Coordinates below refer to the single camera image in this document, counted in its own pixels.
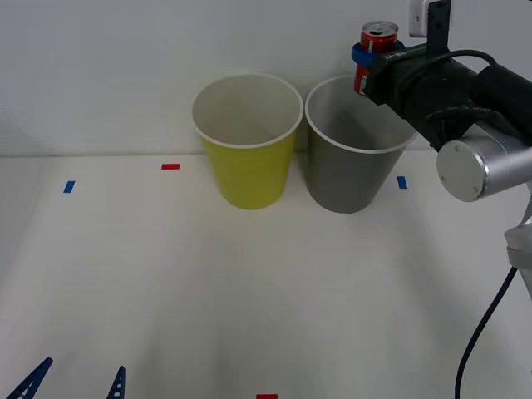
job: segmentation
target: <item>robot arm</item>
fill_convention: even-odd
[[[472,202],[523,183],[532,192],[532,83],[483,52],[449,52],[450,20],[451,0],[412,0],[411,34],[426,32],[428,41],[373,61],[365,94],[438,151],[441,183],[457,199]],[[461,56],[490,65],[477,74],[456,61]],[[532,297],[532,202],[505,237]]]

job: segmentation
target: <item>yellow cup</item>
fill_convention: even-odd
[[[231,76],[207,86],[192,107],[219,190],[232,205],[261,209],[284,190],[303,100],[275,76]]]

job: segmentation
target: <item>red soda can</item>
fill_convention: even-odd
[[[360,36],[360,47],[362,50],[374,54],[384,54],[396,49],[397,32],[399,27],[392,22],[375,21],[369,22],[362,27]],[[369,70],[364,66],[357,65],[357,74],[355,77],[355,91],[365,96],[366,79]]]

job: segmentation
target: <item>white tabletop surface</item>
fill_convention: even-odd
[[[0,184],[0,397],[50,356],[39,399],[104,398],[120,365],[127,399],[451,398],[528,201],[453,199],[429,151],[351,215],[295,161],[260,211],[228,205],[202,155],[0,160]],[[531,370],[519,276],[463,397],[529,399]]]

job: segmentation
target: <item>paper cup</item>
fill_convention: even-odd
[[[207,86],[192,107],[220,193],[241,209],[265,208],[284,190],[303,100],[275,76],[231,76]]]
[[[358,95],[352,75],[317,85],[305,109],[310,195],[332,212],[366,208],[416,131],[387,106]]]

